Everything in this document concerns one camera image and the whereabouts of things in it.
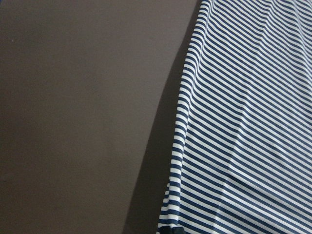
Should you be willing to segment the striped polo shirt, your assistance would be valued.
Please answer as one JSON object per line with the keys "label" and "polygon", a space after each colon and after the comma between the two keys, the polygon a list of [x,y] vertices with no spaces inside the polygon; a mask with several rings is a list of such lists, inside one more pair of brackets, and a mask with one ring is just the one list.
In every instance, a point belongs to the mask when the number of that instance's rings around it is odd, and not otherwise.
{"label": "striped polo shirt", "polygon": [[312,3],[204,0],[159,234],[312,231]]}

